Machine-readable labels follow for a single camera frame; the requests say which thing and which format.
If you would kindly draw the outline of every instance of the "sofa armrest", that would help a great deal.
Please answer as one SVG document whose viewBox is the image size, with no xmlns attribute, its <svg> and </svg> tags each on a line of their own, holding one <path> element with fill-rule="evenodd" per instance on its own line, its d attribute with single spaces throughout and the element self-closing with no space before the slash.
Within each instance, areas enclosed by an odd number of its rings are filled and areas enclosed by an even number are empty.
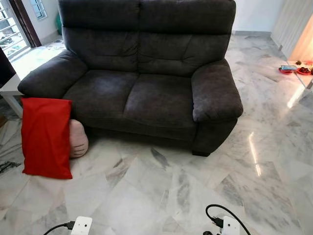
<svg viewBox="0 0 313 235">
<path fill-rule="evenodd" d="M 230 67 L 225 59 L 204 65 L 191 77 L 195 122 L 232 120 L 243 106 Z"/>
<path fill-rule="evenodd" d="M 18 90 L 30 97 L 60 99 L 87 70 L 77 55 L 65 50 L 31 71 L 20 82 Z"/>
</svg>

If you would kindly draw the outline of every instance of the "pink plush toy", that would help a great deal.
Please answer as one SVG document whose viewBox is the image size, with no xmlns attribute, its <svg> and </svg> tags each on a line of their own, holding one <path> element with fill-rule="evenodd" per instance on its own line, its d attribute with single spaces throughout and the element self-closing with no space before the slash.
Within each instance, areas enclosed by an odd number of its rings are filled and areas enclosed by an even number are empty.
<svg viewBox="0 0 313 235">
<path fill-rule="evenodd" d="M 88 139 L 83 125 L 74 119 L 69 121 L 70 157 L 79 158 L 88 150 Z"/>
</svg>

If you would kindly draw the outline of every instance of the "black cable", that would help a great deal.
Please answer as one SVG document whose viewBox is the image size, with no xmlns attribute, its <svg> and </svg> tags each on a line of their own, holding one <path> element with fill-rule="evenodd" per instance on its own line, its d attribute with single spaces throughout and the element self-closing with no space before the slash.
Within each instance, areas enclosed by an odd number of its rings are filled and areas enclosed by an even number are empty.
<svg viewBox="0 0 313 235">
<path fill-rule="evenodd" d="M 55 229 L 57 229 L 57 228 L 59 228 L 59 227 L 66 227 L 66 226 L 67 226 L 67 223 L 65 223 L 65 224 L 59 224 L 59 225 L 57 225 L 57 226 L 54 226 L 53 228 L 49 229 L 44 235 L 47 235 L 49 232 L 51 232 L 52 230 L 55 230 Z"/>
<path fill-rule="evenodd" d="M 206 213 L 207 217 L 209 217 L 213 222 L 215 222 L 215 218 L 211 217 L 211 216 L 209 215 L 209 213 L 207 212 L 210 207 L 219 207 L 219 208 L 224 209 L 224 210 L 227 211 L 228 213 L 230 213 L 230 214 L 240 223 L 240 225 L 244 228 L 244 230 L 246 231 L 246 233 L 247 233 L 248 235 L 251 235 L 250 232 L 249 232 L 249 230 L 248 230 L 248 229 L 245 227 L 245 225 L 243 224 L 243 222 L 241 222 L 241 220 L 240 220 L 233 212 L 231 212 L 231 211 L 230 211 L 229 209 L 227 209 L 226 207 L 223 207 L 223 206 L 218 205 L 218 204 L 211 204 L 211 205 L 208 205 L 208 206 L 206 207 L 206 209 L 205 209 L 205 213 Z"/>
</svg>

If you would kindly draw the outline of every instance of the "sofa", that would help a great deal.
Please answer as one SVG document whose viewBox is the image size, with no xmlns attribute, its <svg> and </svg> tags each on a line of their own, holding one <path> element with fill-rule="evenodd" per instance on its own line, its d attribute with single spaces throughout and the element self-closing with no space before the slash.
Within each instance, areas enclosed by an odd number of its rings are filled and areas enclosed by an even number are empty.
<svg viewBox="0 0 313 235">
<path fill-rule="evenodd" d="M 243 113 L 224 56 L 233 0 L 58 0 L 67 50 L 18 86 L 72 100 L 84 126 L 190 143 L 208 156 Z"/>
</svg>

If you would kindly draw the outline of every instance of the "red cushion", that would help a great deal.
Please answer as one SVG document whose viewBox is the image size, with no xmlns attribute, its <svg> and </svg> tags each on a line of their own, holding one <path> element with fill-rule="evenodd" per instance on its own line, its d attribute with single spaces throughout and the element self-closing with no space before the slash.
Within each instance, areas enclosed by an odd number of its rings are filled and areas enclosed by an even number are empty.
<svg viewBox="0 0 313 235">
<path fill-rule="evenodd" d="M 64 99 L 22 98 L 23 173 L 72 179 L 69 169 L 71 103 Z"/>
</svg>

